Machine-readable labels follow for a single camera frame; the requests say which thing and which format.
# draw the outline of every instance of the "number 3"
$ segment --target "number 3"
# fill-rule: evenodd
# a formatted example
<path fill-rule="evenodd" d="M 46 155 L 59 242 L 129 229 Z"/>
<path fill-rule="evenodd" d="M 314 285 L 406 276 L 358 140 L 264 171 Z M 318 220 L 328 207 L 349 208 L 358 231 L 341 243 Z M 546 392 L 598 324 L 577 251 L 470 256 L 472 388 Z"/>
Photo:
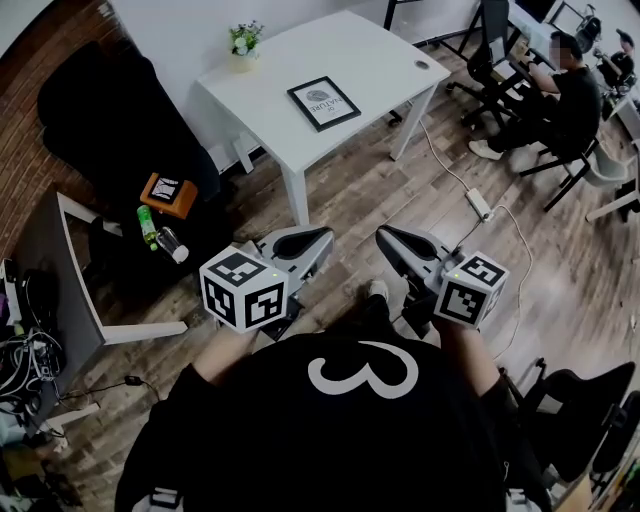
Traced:
<path fill-rule="evenodd" d="M 309 380 L 318 391 L 321 391 L 326 395 L 343 395 L 349 391 L 353 391 L 361 384 L 368 382 L 371 389 L 373 389 L 378 396 L 386 398 L 387 400 L 392 400 L 406 395 L 413 389 L 416 382 L 418 382 L 419 372 L 418 364 L 410 354 L 394 345 L 387 345 L 386 343 L 378 343 L 376 341 L 359 341 L 358 343 L 388 350 L 392 354 L 398 356 L 407 368 L 407 377 L 404 381 L 396 386 L 385 384 L 375 373 L 373 373 L 369 363 L 365 364 L 358 373 L 347 379 L 325 379 L 322 376 L 322 367 L 327 361 L 326 359 L 319 357 L 309 363 L 308 369 Z"/>

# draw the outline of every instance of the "black clothing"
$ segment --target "black clothing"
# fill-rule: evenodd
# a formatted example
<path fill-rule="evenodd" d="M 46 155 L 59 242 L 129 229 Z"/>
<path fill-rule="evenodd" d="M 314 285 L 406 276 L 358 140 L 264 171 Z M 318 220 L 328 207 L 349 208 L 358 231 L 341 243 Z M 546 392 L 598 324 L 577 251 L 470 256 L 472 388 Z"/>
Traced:
<path fill-rule="evenodd" d="M 633 58 L 630 55 L 627 55 L 625 52 L 614 53 L 611 56 L 610 60 L 620 71 L 622 71 L 621 75 L 618 75 L 608 62 L 603 62 L 602 64 L 600 64 L 598 66 L 598 70 L 600 71 L 600 73 L 602 73 L 602 76 L 604 76 L 607 85 L 615 87 L 620 82 L 623 82 L 631 73 L 633 73 L 635 63 L 633 61 Z"/>
<path fill-rule="evenodd" d="M 136 440 L 116 510 L 165 487 L 182 491 L 187 512 L 271 502 L 502 511 L 494 436 L 507 395 L 499 383 L 485 405 L 438 348 L 396 334 L 374 295 L 358 318 L 246 358 L 221 387 L 185 368 Z M 526 480 L 518 466 L 510 473 Z"/>
<path fill-rule="evenodd" d="M 588 68 L 580 68 L 553 75 L 553 81 L 560 90 L 560 100 L 538 100 L 538 115 L 511 120 L 506 129 L 488 139 L 491 149 L 501 153 L 539 141 L 558 156 L 577 157 L 589 147 L 598 133 L 602 112 L 595 78 Z"/>

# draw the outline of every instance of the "power cord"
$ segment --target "power cord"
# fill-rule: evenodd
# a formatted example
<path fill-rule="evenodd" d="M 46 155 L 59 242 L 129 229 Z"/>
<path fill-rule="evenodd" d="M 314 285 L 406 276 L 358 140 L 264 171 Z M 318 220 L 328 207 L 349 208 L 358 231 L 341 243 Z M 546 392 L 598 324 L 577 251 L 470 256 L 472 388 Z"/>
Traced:
<path fill-rule="evenodd" d="M 102 393 L 104 391 L 108 391 L 110 389 L 114 389 L 114 388 L 118 388 L 120 386 L 146 386 L 147 388 L 149 388 L 151 391 L 153 391 L 155 397 L 156 397 L 156 402 L 160 402 L 160 393 L 158 393 L 158 390 L 152 386 L 151 384 L 149 384 L 147 381 L 142 380 L 140 377 L 136 376 L 136 375 L 126 375 L 124 378 L 124 381 L 122 382 L 118 382 L 117 384 L 112 384 L 110 386 L 105 386 L 103 388 L 96 388 L 96 389 L 88 389 L 86 391 L 71 391 L 67 394 L 65 394 L 64 396 L 60 396 L 60 393 L 58 392 L 58 385 L 56 383 L 56 381 L 53 381 L 53 389 L 55 391 L 56 394 L 56 398 L 58 399 L 58 402 L 60 403 L 60 405 L 62 405 L 63 407 L 65 407 L 66 409 L 69 409 L 71 411 L 81 411 L 82 409 L 74 409 L 69 407 L 68 405 L 66 405 L 64 403 L 65 400 L 71 400 L 74 398 L 81 398 L 83 396 L 89 397 L 90 395 L 93 395 L 95 393 Z"/>
<path fill-rule="evenodd" d="M 440 157 L 438 156 L 438 154 L 436 153 L 436 151 L 435 151 L 435 149 L 433 147 L 433 144 L 431 142 L 431 137 L 429 136 L 429 132 L 427 131 L 426 126 L 422 122 L 422 119 L 420 119 L 420 126 L 422 126 L 422 129 L 424 130 L 424 134 L 427 136 L 427 141 L 429 142 L 429 147 L 431 148 L 431 152 L 433 153 L 433 156 L 436 158 L 438 163 L 442 166 L 442 168 L 445 171 L 447 171 L 451 176 L 453 176 L 460 183 L 462 183 L 462 186 L 466 189 L 467 192 L 470 192 L 471 189 L 465 183 L 465 181 L 460 176 L 458 176 L 457 174 L 452 172 L 446 165 L 444 165 L 442 160 L 440 160 Z M 518 225 L 518 221 L 514 217 L 513 213 L 511 213 L 511 210 L 509 210 L 509 208 L 507 208 L 505 205 L 499 204 L 498 206 L 496 206 L 494 208 L 494 211 L 497 210 L 498 208 L 504 209 L 509 214 L 511 219 L 513 220 L 513 223 L 516 226 L 516 230 L 518 231 L 518 235 L 520 235 L 520 238 L 522 239 L 522 242 L 524 243 L 524 246 L 527 249 L 527 254 L 529 255 L 529 267 L 527 268 L 527 272 L 525 273 L 524 277 L 520 281 L 520 285 L 518 286 L 518 320 L 516 321 L 516 328 L 513 331 L 513 335 L 511 336 L 511 340 L 509 341 L 509 344 L 497 356 L 495 356 L 493 358 L 494 361 L 498 360 L 507 350 L 509 350 L 511 348 L 511 346 L 513 345 L 513 341 L 515 340 L 516 335 L 518 334 L 518 329 L 520 328 L 520 322 L 522 320 L 522 299 L 521 299 L 522 287 L 524 285 L 524 282 L 529 277 L 529 274 L 531 273 L 531 269 L 533 268 L 533 254 L 531 253 L 531 249 L 529 248 L 529 244 L 527 243 L 527 240 L 524 238 L 524 235 L 522 234 L 522 231 L 520 230 L 520 226 Z M 462 242 L 464 242 L 467 238 L 469 238 L 471 236 L 471 234 L 478 228 L 478 226 L 480 226 L 481 223 L 482 223 L 482 221 L 478 221 L 476 223 L 476 225 L 473 227 L 473 229 L 462 240 L 460 240 L 460 242 L 458 242 L 458 245 L 456 246 L 456 249 L 462 245 Z"/>

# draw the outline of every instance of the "orange box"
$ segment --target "orange box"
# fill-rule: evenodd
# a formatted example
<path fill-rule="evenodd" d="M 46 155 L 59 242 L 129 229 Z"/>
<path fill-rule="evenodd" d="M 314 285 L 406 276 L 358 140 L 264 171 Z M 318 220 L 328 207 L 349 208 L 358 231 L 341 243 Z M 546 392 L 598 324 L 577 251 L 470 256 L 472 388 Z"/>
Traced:
<path fill-rule="evenodd" d="M 159 212 L 184 220 L 197 195 L 198 189 L 190 181 L 163 178 L 154 172 L 140 195 L 140 201 Z"/>

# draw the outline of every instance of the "black cable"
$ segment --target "black cable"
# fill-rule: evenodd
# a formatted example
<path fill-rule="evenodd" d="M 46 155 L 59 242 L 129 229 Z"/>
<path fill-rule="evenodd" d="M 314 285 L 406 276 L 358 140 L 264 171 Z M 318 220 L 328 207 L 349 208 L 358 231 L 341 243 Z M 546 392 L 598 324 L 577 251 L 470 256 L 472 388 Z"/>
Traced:
<path fill-rule="evenodd" d="M 156 388 L 154 388 L 151 384 L 149 384 L 148 382 L 146 382 L 146 381 L 144 381 L 144 380 L 142 381 L 142 383 L 143 383 L 145 386 L 147 386 L 148 388 L 150 388 L 150 389 L 155 393 L 155 395 L 156 395 L 156 402 L 159 402 L 159 401 L 160 401 L 160 393 L 158 393 L 158 390 L 157 390 Z"/>
<path fill-rule="evenodd" d="M 92 395 L 94 393 L 100 393 L 102 391 L 107 391 L 108 389 L 113 389 L 119 386 L 126 386 L 126 385 L 127 385 L 126 382 L 119 382 L 118 384 L 112 384 L 111 386 L 107 386 L 104 388 L 88 389 L 87 391 L 80 392 L 80 394 L 72 395 L 71 393 L 67 393 L 66 395 L 64 395 L 64 397 L 61 398 L 61 400 L 68 400 L 69 398 L 81 398 L 83 396 Z"/>

